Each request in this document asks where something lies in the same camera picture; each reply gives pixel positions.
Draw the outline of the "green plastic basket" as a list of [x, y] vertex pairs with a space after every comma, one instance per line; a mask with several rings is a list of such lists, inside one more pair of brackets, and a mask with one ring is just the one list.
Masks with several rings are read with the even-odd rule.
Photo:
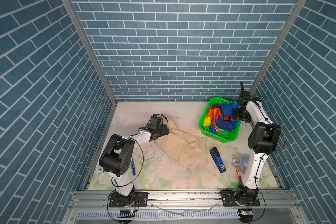
[[217, 141], [234, 141], [240, 127], [240, 120], [233, 117], [238, 109], [240, 107], [237, 103], [214, 97], [205, 108], [198, 127], [204, 135]]

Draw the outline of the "beige shorts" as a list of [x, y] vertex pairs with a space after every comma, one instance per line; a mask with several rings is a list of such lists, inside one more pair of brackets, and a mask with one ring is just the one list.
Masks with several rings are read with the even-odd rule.
[[178, 130], [170, 119], [164, 120], [164, 124], [169, 134], [159, 137], [154, 143], [174, 162], [193, 161], [206, 151], [206, 138]]

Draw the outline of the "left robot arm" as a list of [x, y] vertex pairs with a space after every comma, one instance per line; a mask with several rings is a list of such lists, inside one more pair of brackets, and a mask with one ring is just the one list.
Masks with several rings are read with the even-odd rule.
[[145, 143], [156, 140], [159, 137], [169, 134], [166, 125], [148, 128], [141, 127], [138, 132], [132, 135], [117, 135], [110, 137], [105, 149], [103, 150], [99, 166], [111, 178], [115, 187], [113, 195], [123, 204], [130, 205], [134, 201], [135, 189], [133, 181], [127, 174], [131, 167], [131, 160], [135, 146], [141, 148]]

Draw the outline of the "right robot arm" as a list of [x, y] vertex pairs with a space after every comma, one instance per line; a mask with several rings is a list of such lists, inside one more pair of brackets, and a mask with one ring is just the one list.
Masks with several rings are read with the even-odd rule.
[[281, 126], [269, 118], [258, 97], [243, 91], [237, 103], [240, 108], [234, 117], [254, 125], [247, 141], [251, 149], [248, 165], [235, 193], [237, 203], [245, 206], [258, 200], [260, 175], [266, 159], [276, 150]]

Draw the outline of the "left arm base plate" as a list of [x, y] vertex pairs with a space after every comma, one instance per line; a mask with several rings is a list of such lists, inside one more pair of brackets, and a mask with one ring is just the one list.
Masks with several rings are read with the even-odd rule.
[[148, 192], [134, 192], [128, 196], [123, 196], [118, 192], [112, 192], [108, 206], [110, 208], [123, 208], [123, 207], [146, 207], [148, 201]]

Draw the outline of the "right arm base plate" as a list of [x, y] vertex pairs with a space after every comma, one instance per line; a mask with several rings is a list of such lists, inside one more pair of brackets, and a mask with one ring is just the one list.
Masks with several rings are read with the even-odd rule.
[[224, 207], [260, 206], [260, 201], [257, 197], [253, 199], [252, 197], [238, 196], [236, 191], [233, 190], [222, 190], [220, 191], [220, 195]]

